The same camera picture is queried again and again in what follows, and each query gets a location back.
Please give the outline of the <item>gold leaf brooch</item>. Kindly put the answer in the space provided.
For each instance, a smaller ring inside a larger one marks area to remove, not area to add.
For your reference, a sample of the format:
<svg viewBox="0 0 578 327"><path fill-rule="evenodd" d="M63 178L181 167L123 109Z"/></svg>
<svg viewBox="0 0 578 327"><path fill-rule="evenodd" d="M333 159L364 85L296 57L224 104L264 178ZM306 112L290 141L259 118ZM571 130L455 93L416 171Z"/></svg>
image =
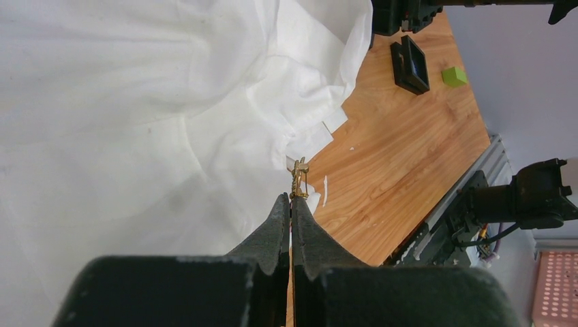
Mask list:
<svg viewBox="0 0 578 327"><path fill-rule="evenodd" d="M300 158L294 162L292 170L292 185L289 198L293 200L296 197L307 199L309 197L307 186L307 174L309 172L309 164L305 161L305 157Z"/></svg>

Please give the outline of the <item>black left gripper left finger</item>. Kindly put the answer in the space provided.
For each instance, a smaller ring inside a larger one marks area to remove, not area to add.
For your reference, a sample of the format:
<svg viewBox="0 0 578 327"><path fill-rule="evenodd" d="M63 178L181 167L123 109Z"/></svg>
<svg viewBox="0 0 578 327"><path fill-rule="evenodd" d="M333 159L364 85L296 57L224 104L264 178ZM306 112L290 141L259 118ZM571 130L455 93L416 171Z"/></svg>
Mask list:
<svg viewBox="0 0 578 327"><path fill-rule="evenodd" d="M77 275L55 326L284 326L290 201L225 255L109 255Z"/></svg>

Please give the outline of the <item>white button-up shirt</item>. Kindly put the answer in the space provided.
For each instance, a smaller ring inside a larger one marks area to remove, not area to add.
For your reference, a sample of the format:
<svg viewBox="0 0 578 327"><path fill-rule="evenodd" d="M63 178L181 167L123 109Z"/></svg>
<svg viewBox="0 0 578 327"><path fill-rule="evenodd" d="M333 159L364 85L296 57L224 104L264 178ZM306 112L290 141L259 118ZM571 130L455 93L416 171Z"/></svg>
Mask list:
<svg viewBox="0 0 578 327"><path fill-rule="evenodd" d="M332 140L369 1L2 1L1 325L101 255L222 255Z"/></svg>

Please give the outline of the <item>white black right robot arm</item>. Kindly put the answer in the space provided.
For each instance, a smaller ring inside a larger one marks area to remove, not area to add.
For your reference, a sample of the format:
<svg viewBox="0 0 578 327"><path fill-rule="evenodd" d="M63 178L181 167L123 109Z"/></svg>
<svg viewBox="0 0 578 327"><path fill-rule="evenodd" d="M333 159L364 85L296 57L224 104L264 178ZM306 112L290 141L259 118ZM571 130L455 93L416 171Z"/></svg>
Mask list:
<svg viewBox="0 0 578 327"><path fill-rule="evenodd" d="M403 31L399 43L391 44L395 84L415 95L430 90L425 54L409 37L433 22L445 6L476 7L486 5L525 5L525 1L372 1L372 35L392 36ZM515 230L560 228L577 218L577 183L570 180L565 159L550 159L521 169L507 185L463 191L466 206L464 222L448 224L456 247L474 247L496 243ZM509 223L503 232L491 238L461 241L468 223L484 226Z"/></svg>

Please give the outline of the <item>black square frame box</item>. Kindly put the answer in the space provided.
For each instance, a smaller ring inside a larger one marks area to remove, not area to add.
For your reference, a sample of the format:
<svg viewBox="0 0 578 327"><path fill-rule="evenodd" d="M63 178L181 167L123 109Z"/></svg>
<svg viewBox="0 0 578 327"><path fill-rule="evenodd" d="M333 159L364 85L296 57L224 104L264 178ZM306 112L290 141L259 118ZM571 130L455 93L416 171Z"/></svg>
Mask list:
<svg viewBox="0 0 578 327"><path fill-rule="evenodd" d="M415 95L430 91L424 52L409 35L390 45L395 84Z"/></svg>

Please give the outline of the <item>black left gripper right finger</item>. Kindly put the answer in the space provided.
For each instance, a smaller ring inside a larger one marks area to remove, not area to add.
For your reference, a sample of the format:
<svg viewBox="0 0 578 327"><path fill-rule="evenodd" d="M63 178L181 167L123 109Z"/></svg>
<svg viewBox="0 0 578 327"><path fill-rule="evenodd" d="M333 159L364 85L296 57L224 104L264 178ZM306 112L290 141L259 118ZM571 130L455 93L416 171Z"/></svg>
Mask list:
<svg viewBox="0 0 578 327"><path fill-rule="evenodd" d="M370 266L335 241L306 201L291 203L295 326L518 326L479 268Z"/></svg>

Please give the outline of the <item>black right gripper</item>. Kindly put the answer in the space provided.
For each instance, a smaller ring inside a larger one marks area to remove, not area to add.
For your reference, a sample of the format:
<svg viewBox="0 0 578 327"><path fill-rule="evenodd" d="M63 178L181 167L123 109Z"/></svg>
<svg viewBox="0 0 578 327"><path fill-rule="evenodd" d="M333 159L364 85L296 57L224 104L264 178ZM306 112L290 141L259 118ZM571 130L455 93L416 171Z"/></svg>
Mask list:
<svg viewBox="0 0 578 327"><path fill-rule="evenodd" d="M371 4L371 32L383 36L392 36L398 31L418 33L443 11L443 6L436 1L371 0Z"/></svg>

